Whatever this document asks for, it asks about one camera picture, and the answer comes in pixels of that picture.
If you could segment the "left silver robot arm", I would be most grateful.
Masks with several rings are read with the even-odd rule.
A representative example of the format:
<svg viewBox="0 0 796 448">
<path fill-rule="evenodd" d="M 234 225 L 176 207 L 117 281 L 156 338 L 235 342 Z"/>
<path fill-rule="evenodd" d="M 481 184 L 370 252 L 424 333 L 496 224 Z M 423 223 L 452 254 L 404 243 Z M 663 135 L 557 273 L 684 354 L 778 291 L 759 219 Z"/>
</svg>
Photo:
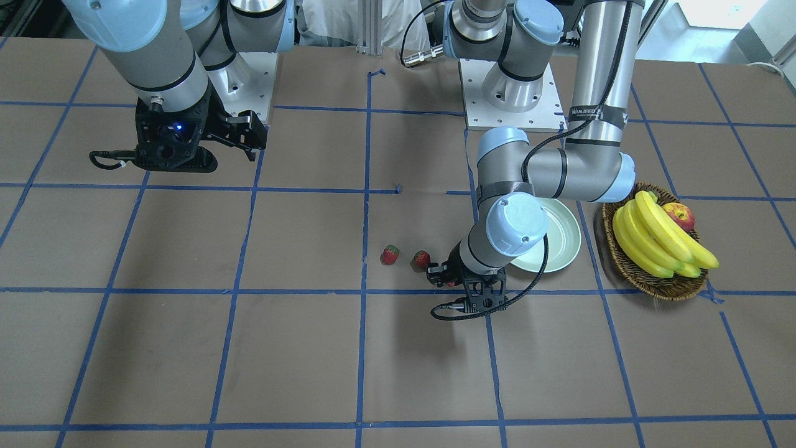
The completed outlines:
<svg viewBox="0 0 796 448">
<path fill-rule="evenodd" d="M 532 145 L 525 131 L 492 128 L 480 139 L 479 220 L 440 266 L 435 286 L 505 279 L 507 264 L 538 246 L 548 229 L 541 198 L 615 202 L 635 181 L 620 150 L 645 3 L 586 1 L 568 131 L 559 149 Z M 445 9 L 443 53 L 493 64 L 484 91 L 500 110 L 535 106 L 545 69 L 565 34 L 565 18 L 549 1 L 455 1 Z"/>
</svg>

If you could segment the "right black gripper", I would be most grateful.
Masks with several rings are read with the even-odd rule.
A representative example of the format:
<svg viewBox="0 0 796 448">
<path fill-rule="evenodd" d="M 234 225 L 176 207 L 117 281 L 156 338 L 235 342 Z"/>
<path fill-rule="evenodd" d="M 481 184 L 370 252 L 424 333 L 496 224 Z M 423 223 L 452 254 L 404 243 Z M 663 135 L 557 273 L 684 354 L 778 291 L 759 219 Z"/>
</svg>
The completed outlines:
<svg viewBox="0 0 796 448">
<path fill-rule="evenodd" d="M 259 151 L 266 148 L 268 130 L 258 114 L 251 110 L 242 111 L 236 116 L 227 113 L 214 87 L 205 89 L 197 102 L 197 113 L 203 123 L 202 139 L 238 147 L 250 162 L 255 162 Z"/>
</svg>

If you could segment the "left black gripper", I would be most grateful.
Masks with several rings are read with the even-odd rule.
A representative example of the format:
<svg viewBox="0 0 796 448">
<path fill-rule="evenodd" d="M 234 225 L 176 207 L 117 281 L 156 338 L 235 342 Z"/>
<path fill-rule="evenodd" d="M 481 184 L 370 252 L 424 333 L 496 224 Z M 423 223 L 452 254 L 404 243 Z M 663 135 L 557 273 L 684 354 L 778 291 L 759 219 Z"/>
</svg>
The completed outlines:
<svg viewBox="0 0 796 448">
<path fill-rule="evenodd" d="M 443 287 L 449 283 L 449 280 L 455 280 L 460 286 L 461 284 L 468 284 L 474 278 L 474 273 L 461 260 L 460 246 L 461 242 L 452 249 L 443 264 L 438 264 L 437 262 L 428 264 L 425 272 L 430 284 L 434 284 L 436 287 Z"/>
</svg>

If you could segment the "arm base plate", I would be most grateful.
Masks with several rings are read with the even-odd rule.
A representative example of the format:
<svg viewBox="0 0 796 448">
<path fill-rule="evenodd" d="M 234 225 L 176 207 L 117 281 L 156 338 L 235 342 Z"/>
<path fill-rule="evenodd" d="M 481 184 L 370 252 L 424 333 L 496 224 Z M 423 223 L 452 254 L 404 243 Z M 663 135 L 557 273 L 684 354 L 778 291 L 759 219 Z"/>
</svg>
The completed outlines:
<svg viewBox="0 0 796 448">
<path fill-rule="evenodd" d="M 460 77 L 470 130 L 512 126 L 553 133 L 568 128 L 550 65 L 541 78 L 522 82 L 508 77 L 497 62 L 461 59 Z"/>
<path fill-rule="evenodd" d="M 224 110 L 232 116 L 253 111 L 270 124 L 278 61 L 276 53 L 241 53 L 224 68 L 208 71 Z"/>
</svg>

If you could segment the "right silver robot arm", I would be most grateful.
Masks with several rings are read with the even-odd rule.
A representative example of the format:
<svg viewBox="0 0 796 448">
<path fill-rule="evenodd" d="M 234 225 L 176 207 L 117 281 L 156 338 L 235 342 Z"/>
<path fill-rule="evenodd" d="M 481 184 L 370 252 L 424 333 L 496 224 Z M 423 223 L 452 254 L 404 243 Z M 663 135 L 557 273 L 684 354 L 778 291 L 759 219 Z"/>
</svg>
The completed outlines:
<svg viewBox="0 0 796 448">
<path fill-rule="evenodd" d="M 103 170 L 210 173 L 205 140 L 255 161 L 267 142 L 262 79 L 246 53 L 295 43 L 293 1 L 66 1 L 78 29 L 137 95 L 136 147 L 91 151 Z"/>
</svg>

